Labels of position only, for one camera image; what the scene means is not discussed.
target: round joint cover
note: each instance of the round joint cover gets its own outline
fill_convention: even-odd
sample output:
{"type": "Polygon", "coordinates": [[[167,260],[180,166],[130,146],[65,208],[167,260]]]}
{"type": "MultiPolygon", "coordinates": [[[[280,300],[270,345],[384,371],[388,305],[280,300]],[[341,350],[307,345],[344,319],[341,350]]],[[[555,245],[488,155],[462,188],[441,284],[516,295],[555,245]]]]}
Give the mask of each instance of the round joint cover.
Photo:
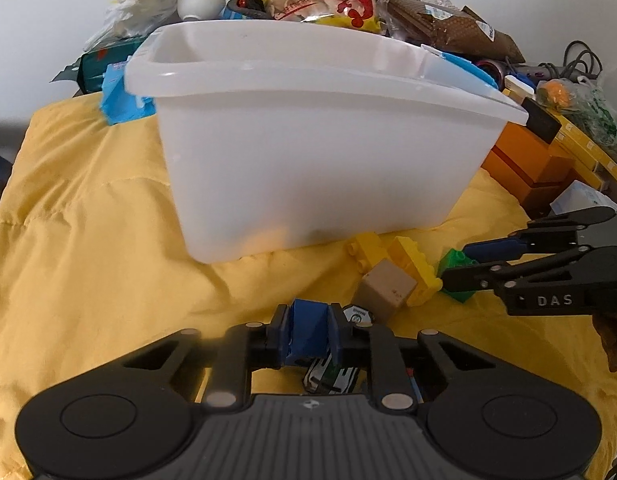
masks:
{"type": "Polygon", "coordinates": [[[600,443],[597,412],[566,388],[531,381],[535,384],[447,387],[428,412],[431,436],[478,476],[541,480],[581,473],[600,443]]]}
{"type": "Polygon", "coordinates": [[[33,397],[15,437],[36,473],[74,480],[137,476],[173,456],[191,431],[181,396],[154,383],[67,381],[33,397]]]}

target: ribbed gray surface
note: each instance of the ribbed gray surface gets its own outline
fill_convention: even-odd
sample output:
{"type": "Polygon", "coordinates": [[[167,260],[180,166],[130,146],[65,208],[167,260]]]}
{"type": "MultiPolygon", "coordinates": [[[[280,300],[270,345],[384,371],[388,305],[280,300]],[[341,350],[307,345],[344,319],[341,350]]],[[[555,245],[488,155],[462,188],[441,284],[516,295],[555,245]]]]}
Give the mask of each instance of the ribbed gray surface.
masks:
{"type": "Polygon", "coordinates": [[[439,457],[414,420],[377,412],[364,396],[270,395],[208,420],[183,455],[146,478],[476,479],[439,457]]]}

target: blue plastic bag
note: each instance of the blue plastic bag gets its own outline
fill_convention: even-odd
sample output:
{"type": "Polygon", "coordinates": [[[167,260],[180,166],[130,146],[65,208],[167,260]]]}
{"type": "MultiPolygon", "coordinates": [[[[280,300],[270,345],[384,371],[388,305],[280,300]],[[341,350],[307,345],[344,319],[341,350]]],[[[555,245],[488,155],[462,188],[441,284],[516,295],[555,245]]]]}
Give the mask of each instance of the blue plastic bag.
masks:
{"type": "Polygon", "coordinates": [[[155,114],[153,98],[131,95],[124,88],[126,64],[127,61],[110,64],[104,74],[100,110],[109,126],[155,114]]]}

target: white round object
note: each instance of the white round object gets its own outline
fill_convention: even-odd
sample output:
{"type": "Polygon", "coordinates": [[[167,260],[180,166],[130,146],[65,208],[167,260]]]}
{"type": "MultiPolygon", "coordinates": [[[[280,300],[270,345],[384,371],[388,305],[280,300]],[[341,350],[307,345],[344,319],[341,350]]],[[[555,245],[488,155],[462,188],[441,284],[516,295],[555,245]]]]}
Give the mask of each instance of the white round object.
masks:
{"type": "Polygon", "coordinates": [[[177,0],[177,13],[184,22],[215,20],[226,6],[226,0],[177,0]]]}

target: orange box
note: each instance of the orange box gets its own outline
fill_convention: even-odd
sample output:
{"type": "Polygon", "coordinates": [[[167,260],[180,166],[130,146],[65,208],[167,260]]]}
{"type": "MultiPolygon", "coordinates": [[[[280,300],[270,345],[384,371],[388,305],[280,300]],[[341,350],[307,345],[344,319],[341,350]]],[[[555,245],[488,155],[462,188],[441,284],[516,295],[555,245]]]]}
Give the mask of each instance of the orange box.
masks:
{"type": "Polygon", "coordinates": [[[519,124],[507,123],[495,146],[532,183],[559,184],[573,167],[573,156],[560,145],[547,144],[519,124]]]}
{"type": "Polygon", "coordinates": [[[494,148],[488,155],[482,168],[487,170],[500,186],[511,193],[526,211],[546,207],[553,202],[562,192],[561,186],[534,184],[518,174],[507,162],[505,162],[494,148]]]}

